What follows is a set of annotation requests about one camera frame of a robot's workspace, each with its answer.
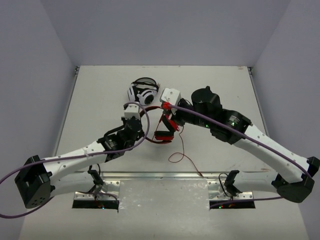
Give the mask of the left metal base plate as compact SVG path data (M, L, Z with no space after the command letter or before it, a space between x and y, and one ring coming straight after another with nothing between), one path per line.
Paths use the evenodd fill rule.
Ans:
M118 201L120 193L120 180L106 179L104 185L98 193L75 192L75 201Z

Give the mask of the aluminium mounting rail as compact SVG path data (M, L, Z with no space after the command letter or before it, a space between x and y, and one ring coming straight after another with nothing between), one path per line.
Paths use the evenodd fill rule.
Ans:
M201 174L191 171L102 171L100 176L106 179L214 179L217 178L220 172L205 171Z

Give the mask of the red black headphones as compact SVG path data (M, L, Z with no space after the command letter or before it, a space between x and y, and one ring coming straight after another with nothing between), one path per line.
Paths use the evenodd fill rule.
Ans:
M158 130L160 123L163 123L167 127L167 130ZM188 159L193 165L196 173L201 178L204 178L203 174L198 170L198 168L196 167L192 159L186 155L185 144L182 138L183 131L184 131L184 127L180 129L176 123L174 123L172 120L169 119L168 115L162 113L159 118L156 129L153 132L152 138L147 137L146 140L150 143L157 144L157 145L167 145L173 141L175 133L178 133L178 136L181 140L182 152L172 153L168 157L168 161L172 164L177 164L177 163L180 163L183 159Z

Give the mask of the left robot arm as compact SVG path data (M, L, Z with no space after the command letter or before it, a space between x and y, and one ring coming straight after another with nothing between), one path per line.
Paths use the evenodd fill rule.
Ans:
M25 208L37 208L70 192L100 192L105 183L92 166L122 157L145 135L139 117L124 117L122 122L122 126L77 150L43 159L29 157L14 179Z

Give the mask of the metal base plate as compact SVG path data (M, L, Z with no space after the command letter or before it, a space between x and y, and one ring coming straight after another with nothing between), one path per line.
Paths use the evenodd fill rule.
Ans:
M75 201L118 201L120 193L120 180L106 179L104 185L98 193L75 192Z
M210 201L227 201L227 200L246 200L253 199L251 191L238 193L236 196L231 197L231 194L226 190L222 190L222 186L218 179L207 180L208 199Z

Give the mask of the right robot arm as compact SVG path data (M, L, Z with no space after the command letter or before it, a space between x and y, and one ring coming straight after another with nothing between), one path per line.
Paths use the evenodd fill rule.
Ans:
M165 88L160 101L165 115L176 125L182 127L188 123L206 128L217 140L250 153L273 169L272 172L231 170L222 186L231 199L243 192L262 191L301 203L311 194L320 160L293 153L240 112L223 108L219 95L209 86L195 90L191 101L182 98L179 90Z

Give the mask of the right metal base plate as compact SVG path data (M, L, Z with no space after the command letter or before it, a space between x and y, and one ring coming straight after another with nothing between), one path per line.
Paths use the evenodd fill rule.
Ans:
M231 194L226 190L222 190L222 186L218 179L207 180L208 199L210 201L227 201L227 200L246 200L253 199L251 191L238 193L236 196L231 197Z

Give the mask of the white black headphones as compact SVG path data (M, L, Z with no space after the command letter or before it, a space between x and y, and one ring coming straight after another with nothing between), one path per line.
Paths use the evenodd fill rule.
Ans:
M151 77L141 77L130 84L127 90L130 102L139 102L142 106L149 106L160 90L160 84Z

